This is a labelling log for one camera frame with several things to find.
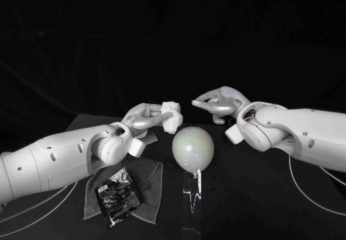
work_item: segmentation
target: gray cloth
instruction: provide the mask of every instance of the gray cloth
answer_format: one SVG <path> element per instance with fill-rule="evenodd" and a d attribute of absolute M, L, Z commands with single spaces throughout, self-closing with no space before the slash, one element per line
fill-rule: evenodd
<path fill-rule="evenodd" d="M 119 164 L 100 169 L 88 180 L 85 188 L 84 220 L 101 213 L 96 188 L 123 167 L 126 167 L 143 198 L 142 206 L 132 215 L 143 221 L 156 224 L 162 203 L 163 163 L 147 157 L 136 158 L 130 154 L 127 154 L 124 160 Z"/>

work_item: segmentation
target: egg-shaped object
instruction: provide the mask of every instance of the egg-shaped object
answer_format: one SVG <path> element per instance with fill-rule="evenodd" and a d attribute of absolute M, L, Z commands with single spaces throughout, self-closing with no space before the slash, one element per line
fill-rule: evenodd
<path fill-rule="evenodd" d="M 192 174 L 202 172 L 214 159 L 215 143 L 207 130 L 189 126 L 175 135 L 172 151 L 178 164 Z"/>

